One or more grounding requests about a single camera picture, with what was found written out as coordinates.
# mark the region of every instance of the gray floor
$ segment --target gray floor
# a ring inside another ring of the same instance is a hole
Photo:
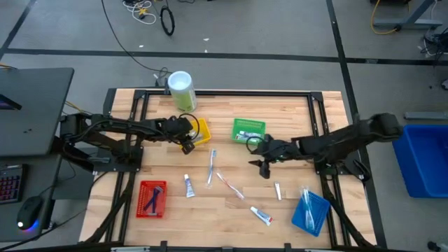
[[[158,23],[147,26],[133,20],[120,1],[105,2],[112,25],[128,50],[337,56],[325,0],[197,0],[193,5],[170,1],[176,15],[176,32],[171,38],[163,34]],[[425,59],[417,48],[424,31],[374,35],[369,28],[373,6],[368,0],[333,2],[347,57]],[[27,3],[0,0],[0,43],[6,40]],[[442,1],[434,16],[448,24],[447,11],[448,4]],[[380,6],[377,16],[406,14],[404,6]],[[10,48],[121,51],[100,1],[89,0],[38,0]],[[75,76],[67,99],[94,113],[102,112],[107,88],[147,87],[155,81],[153,72],[128,57],[5,54],[0,60],[25,69],[73,67]],[[155,68],[186,70],[192,74],[196,88],[339,90],[349,114],[339,63],[172,57],[139,60]],[[439,86],[448,78],[446,66],[350,64],[349,73],[363,118],[388,111],[406,124],[401,118],[406,111],[447,109],[444,103],[448,91]],[[448,241],[448,200],[409,197],[391,144],[375,143],[368,151],[388,247],[426,251],[429,239]],[[88,174],[82,176],[89,180]],[[86,204],[85,199],[59,201],[53,219],[63,221]],[[83,214],[57,232],[20,248],[75,244],[82,219]]]

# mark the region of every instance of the blue plastic bin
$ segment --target blue plastic bin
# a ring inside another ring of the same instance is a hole
[[[411,197],[448,197],[448,126],[406,125],[393,147]]]
[[[311,202],[311,214],[314,220],[314,230],[308,230],[305,224],[305,202],[303,197],[300,198],[299,204],[295,208],[291,222],[309,234],[318,237],[321,233],[322,225],[325,222],[325,218],[330,208],[330,203],[328,200],[314,194],[313,192],[308,192],[309,201]]]

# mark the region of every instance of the desk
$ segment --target desk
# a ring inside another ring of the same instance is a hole
[[[56,182],[59,173],[59,167],[62,157],[58,154],[45,155],[40,157],[10,157],[2,158],[0,165],[3,164],[27,164],[24,168],[24,180],[22,201],[10,204],[0,205],[0,238],[3,242],[16,242],[29,239],[39,235],[44,228],[45,223],[49,221],[53,211],[52,201],[54,188],[48,189],[41,197],[43,204],[38,215],[38,224],[32,229],[23,231],[17,227],[17,214],[23,205],[23,202]]]
[[[27,198],[56,182],[62,156],[51,150],[73,74],[69,68],[0,71],[0,93],[22,105],[19,111],[0,110],[0,165],[27,165],[22,200],[0,204],[2,242],[35,237],[49,221],[54,188],[41,196],[37,227],[19,230],[17,214]]]
[[[172,143],[145,141],[141,171],[136,175],[125,245],[159,246],[162,240],[168,246],[233,246],[251,248],[283,248],[291,243],[293,248],[330,248],[327,223],[321,235],[310,236],[291,224],[291,217],[300,198],[300,186],[322,193],[321,182],[312,164],[290,161],[271,165],[271,179],[258,175],[258,168],[248,164],[259,157],[250,155],[244,144],[230,140],[234,118],[249,118],[266,122],[267,133],[276,139],[312,135],[309,105],[302,97],[277,97],[270,92],[265,97],[214,96],[197,97],[194,115],[206,118],[212,138],[208,144],[198,146],[191,154],[182,154]],[[133,89],[118,89],[115,93],[111,115],[129,118]],[[330,131],[348,125],[340,92],[322,92]],[[315,106],[320,122],[319,110]],[[140,118],[141,108],[136,118]],[[168,118],[180,113],[170,96],[151,95],[146,118]],[[319,132],[323,128],[318,123]],[[123,139],[121,134],[108,134]],[[220,169],[232,185],[246,196],[241,201],[217,176],[212,189],[204,187],[209,165],[209,151],[217,150],[215,168]],[[187,199],[183,175],[191,178],[196,197]],[[105,175],[92,189],[80,240],[87,239],[109,212],[116,174]],[[163,219],[136,219],[136,204],[140,181],[167,181],[167,205]],[[352,176],[340,176],[340,186],[345,210],[365,238],[374,244],[375,235],[362,183]],[[280,182],[283,200],[278,201],[274,181]],[[250,206],[262,209],[274,219],[267,227],[249,210]],[[340,224],[335,217],[339,244],[342,244]],[[113,237],[118,236],[115,225]]]

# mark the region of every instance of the yellow cable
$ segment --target yellow cable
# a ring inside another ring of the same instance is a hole
[[[67,103],[69,106],[73,107],[74,109],[76,109],[77,111],[79,111],[79,113],[84,112],[84,110],[80,109],[77,105],[71,103],[70,101],[65,101],[65,103]]]
[[[4,68],[8,68],[8,69],[13,69],[14,68],[12,66],[8,66],[7,64],[3,64],[3,63],[0,63],[0,67],[4,67]]]
[[[375,17],[375,12],[377,11],[377,7],[378,7],[378,4],[379,4],[380,1],[381,1],[381,0],[378,0],[378,1],[377,1],[377,4],[375,4],[375,8],[373,8],[372,17],[370,18],[370,28],[372,29],[372,31],[373,31],[375,34],[378,34],[378,35],[392,34],[392,33],[396,32],[397,29],[392,29],[392,30],[390,30],[390,31],[380,32],[380,31],[375,31],[375,28],[373,27],[373,20],[374,20],[374,17]]]

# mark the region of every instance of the wooden table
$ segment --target wooden table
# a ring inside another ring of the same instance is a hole
[[[340,92],[322,92],[330,131],[348,125]],[[133,89],[116,91],[111,115],[129,118]],[[259,157],[250,155],[244,144],[230,139],[234,118],[248,118],[266,122],[267,133],[275,139],[312,135],[308,104],[300,97],[245,97],[201,96],[194,115],[206,118],[212,138],[184,155],[173,143],[145,141],[141,171],[136,175],[129,213],[125,245],[158,246],[233,246],[252,248],[330,248],[328,226],[325,222],[319,237],[313,237],[291,224],[291,217],[300,198],[300,186],[321,195],[320,178],[313,164],[290,161],[271,165],[271,179],[258,175],[258,168],[248,164]],[[319,110],[315,108],[319,119]],[[178,116],[170,96],[151,95],[146,118]],[[318,123],[319,132],[322,126]],[[122,139],[121,134],[109,134]],[[217,176],[211,189],[205,188],[209,153],[217,150],[215,168],[220,169],[232,185],[246,196],[240,200]],[[191,178],[196,197],[186,198],[183,175]],[[87,239],[109,212],[116,174],[101,178],[92,189],[80,240]],[[137,219],[136,203],[140,181],[167,181],[167,205],[163,219]],[[344,206],[354,225],[373,244],[375,235],[362,183],[353,176],[339,176]],[[281,186],[283,199],[277,200],[274,181]],[[267,227],[250,210],[262,209],[274,219]],[[120,216],[113,237],[118,237]],[[342,244],[340,224],[335,212],[335,227],[339,244]]]

